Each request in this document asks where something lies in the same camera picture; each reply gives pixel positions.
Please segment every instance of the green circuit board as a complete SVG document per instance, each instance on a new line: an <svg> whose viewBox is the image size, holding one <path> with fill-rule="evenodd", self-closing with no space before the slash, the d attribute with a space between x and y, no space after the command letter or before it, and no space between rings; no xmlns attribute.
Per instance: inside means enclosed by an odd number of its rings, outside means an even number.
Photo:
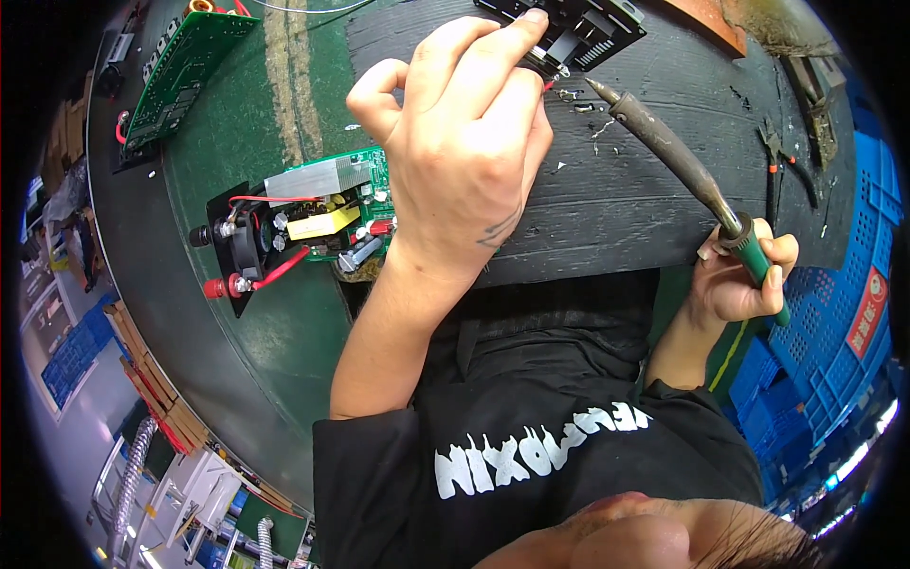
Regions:
<svg viewBox="0 0 910 569"><path fill-rule="evenodd" d="M176 31L177 21L171 23L144 66L144 75L151 71L126 133L126 154L177 132L202 87L258 21L242 15L190 12Z"/></svg>
<svg viewBox="0 0 910 569"><path fill-rule="evenodd" d="M360 200L360 219L354 221L351 225L344 228L341 232L345 243L351 243L355 240L357 229L366 226L370 221L379 219L392 219L395 217L395 204L392 203L391 193L389 192L389 166L386 163L386 153L381 147L369 147L352 152L344 152L335 156L325 157L321 160L315 160L302 164L295 168L305 167L327 160L337 160L338 158L348 158L353 164L369 165L369 182L364 182L356 186L357 197ZM383 236L385 241L382 247L374 253L377 256L384 255L389 250L391 236ZM326 251L320 250L319 247L311 248L305 261L326 261L335 260L336 255L326 254Z"/></svg>

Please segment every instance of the pliers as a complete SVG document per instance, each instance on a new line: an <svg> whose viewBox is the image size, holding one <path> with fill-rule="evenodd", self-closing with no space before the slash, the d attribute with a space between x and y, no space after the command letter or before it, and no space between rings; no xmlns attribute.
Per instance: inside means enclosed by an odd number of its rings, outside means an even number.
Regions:
<svg viewBox="0 0 910 569"><path fill-rule="evenodd" d="M780 176L777 176L781 170L781 164L778 157L782 158L789 167L796 172L796 176L803 182L806 194L809 196L809 206L812 209L818 209L818 190L815 189L815 183L812 176L803 168L802 164L796 162L796 157L784 152L781 138L774 131L774 124L769 117L764 118L764 129L758 127L758 134L764 143L764 149L768 154L768 187L767 187L767 206L766 217L768 223L774 226L777 220L777 202L780 187Z"/></svg>

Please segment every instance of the black wooden board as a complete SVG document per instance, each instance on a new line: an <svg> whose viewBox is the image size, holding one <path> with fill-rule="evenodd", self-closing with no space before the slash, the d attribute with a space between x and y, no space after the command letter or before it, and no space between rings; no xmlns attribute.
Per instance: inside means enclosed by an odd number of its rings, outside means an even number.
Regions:
<svg viewBox="0 0 910 569"><path fill-rule="evenodd" d="M783 68L751 38L749 56L731 60L650 6L636 5L646 14L648 35L589 76L648 104L711 171L734 208L764 217L767 162L756 128L765 115L783 133L784 147L810 164L804 122ZM387 57L410 61L420 40L462 15L487 16L470 0L413 0L355 16L347 26L355 75ZM577 73L554 90L585 87ZM693 262L715 224L708 210L619 124L599 136L595 156L592 131L609 119L607 113L572 112L573 104L552 92L545 102L553 145L521 223L477 286ZM590 89L579 102L603 106ZM839 269L855 181L846 97L835 102L832 118L839 152L825 172L813 168L821 207L810 209L799 180L784 173L776 232L799 239L801 265Z"/></svg>

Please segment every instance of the hand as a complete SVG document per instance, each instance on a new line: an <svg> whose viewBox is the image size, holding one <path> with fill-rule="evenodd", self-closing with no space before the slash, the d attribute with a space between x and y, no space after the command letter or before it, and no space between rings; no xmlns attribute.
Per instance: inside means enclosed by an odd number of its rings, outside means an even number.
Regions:
<svg viewBox="0 0 910 569"><path fill-rule="evenodd" d="M762 288L754 287L743 263L717 244L720 227L698 249L700 259L692 275L690 300L701 318L737 322L777 314L784 306L783 283L799 256L793 235L774 239L767 221L753 221L755 236L764 254L773 263Z"/></svg>
<svg viewBox="0 0 910 569"><path fill-rule="evenodd" d="M553 138L540 76L515 65L546 29L536 9L503 28L462 17L420 42L410 66L386 59L351 89L348 108L389 163L389 261L466 290L515 229Z"/></svg>

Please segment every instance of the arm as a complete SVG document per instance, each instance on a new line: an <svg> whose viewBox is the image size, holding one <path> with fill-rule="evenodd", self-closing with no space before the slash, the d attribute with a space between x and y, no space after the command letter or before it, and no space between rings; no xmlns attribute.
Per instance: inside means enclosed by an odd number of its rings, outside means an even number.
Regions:
<svg viewBox="0 0 910 569"><path fill-rule="evenodd" d="M430 335L518 224L552 130L540 76L515 65L546 28L534 9L503 28L463 17L351 89L386 152L398 230L335 370L331 419L408 405Z"/></svg>
<svg viewBox="0 0 910 569"><path fill-rule="evenodd" d="M718 229L698 249L692 291L658 340L644 374L644 386L662 380L668 387L693 390L704 385L705 363L727 322L776 314L784 305L784 280L796 264L799 245L787 234L777 239L764 219L755 234L774 265L760 289L743 263L717 246Z"/></svg>

